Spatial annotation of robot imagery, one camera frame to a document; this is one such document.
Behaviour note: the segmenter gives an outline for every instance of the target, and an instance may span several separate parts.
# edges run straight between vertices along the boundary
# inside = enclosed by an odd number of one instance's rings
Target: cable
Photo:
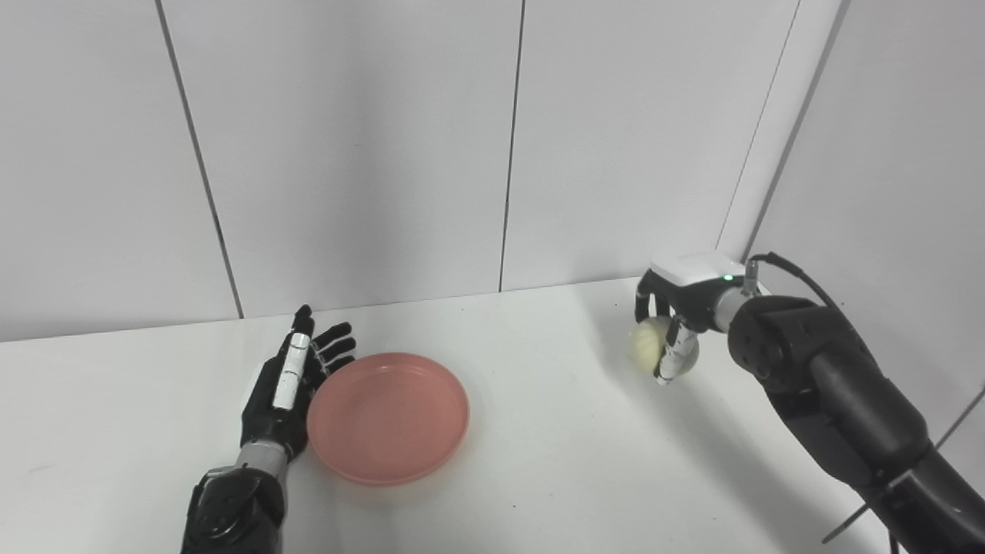
[[[824,291],[824,289],[821,288],[821,285],[819,285],[814,279],[808,276],[808,274],[805,273],[804,270],[801,269],[800,266],[798,266],[796,263],[790,261],[789,259],[781,256],[776,252],[770,252],[769,254],[756,254],[755,256],[751,257],[750,260],[762,261],[768,263],[769,265],[779,267],[783,271],[786,271],[787,273],[793,275],[794,277],[800,279],[801,281],[804,281],[804,283],[806,283],[808,287],[811,287],[811,290],[814,291],[814,294],[818,295],[818,297],[821,298],[821,301],[824,302],[826,306],[828,306],[829,308],[834,308],[835,310],[841,312],[841,309],[838,307],[838,304],[834,302],[834,299],[828,296],[827,293]]]

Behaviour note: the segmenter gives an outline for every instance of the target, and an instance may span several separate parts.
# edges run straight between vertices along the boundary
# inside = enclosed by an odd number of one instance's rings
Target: robotic arm
[[[260,371],[242,412],[239,457],[212,469],[192,491],[181,554],[277,554],[287,511],[288,464],[307,446],[315,391],[353,357],[352,327],[341,323],[312,339],[302,306],[277,356]]]
[[[761,296],[761,261],[804,280],[825,305]],[[698,333],[727,333],[732,359],[762,384],[791,433],[908,552],[985,553],[985,501],[940,455],[923,416],[799,267],[774,253],[753,256],[745,269],[720,254],[665,262],[654,264],[637,288],[637,366],[668,383],[693,365]]]

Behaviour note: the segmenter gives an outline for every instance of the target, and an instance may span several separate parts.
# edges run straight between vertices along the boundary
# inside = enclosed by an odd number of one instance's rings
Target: white table
[[[320,312],[359,354],[434,358],[464,384],[462,448],[402,487],[292,465],[286,554],[887,552],[772,412],[722,335],[670,386],[624,355],[633,281]],[[0,550],[173,554],[191,489],[232,462],[289,316],[0,344]]]

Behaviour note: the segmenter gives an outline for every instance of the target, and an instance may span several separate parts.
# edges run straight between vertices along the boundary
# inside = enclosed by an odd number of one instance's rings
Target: pink plate
[[[455,453],[469,426],[469,399],[434,360],[375,354],[321,385],[307,426],[315,453],[343,477],[399,485],[428,475]]]

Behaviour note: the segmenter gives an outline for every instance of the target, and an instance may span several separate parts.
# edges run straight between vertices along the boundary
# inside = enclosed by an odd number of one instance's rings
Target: white wall
[[[977,1],[852,0],[754,248],[844,303],[935,438],[985,384],[982,21]],[[945,453],[983,490],[976,418]]]
[[[0,340],[227,317],[154,2],[0,2]]]
[[[797,4],[530,0],[503,288],[713,249]]]
[[[786,134],[760,115],[803,94],[774,83],[788,31],[827,24],[796,0],[529,0],[511,144],[522,0],[163,5],[247,316],[714,246],[758,205],[754,137]],[[155,2],[18,0],[0,26],[0,340],[235,316]]]
[[[739,172],[732,208],[715,244],[715,249],[732,259],[742,259],[749,247],[776,168],[807,101],[828,38],[835,31],[840,8],[840,0],[797,5],[753,142]]]
[[[164,5],[247,316],[496,290],[519,0]]]

